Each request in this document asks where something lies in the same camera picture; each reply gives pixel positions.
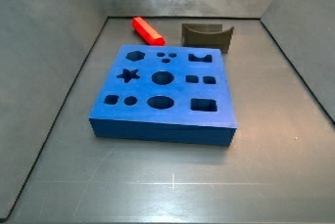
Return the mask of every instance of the shape sorter block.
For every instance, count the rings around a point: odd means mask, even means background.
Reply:
[[[237,122],[219,50],[124,45],[88,120],[96,137],[229,146]]]

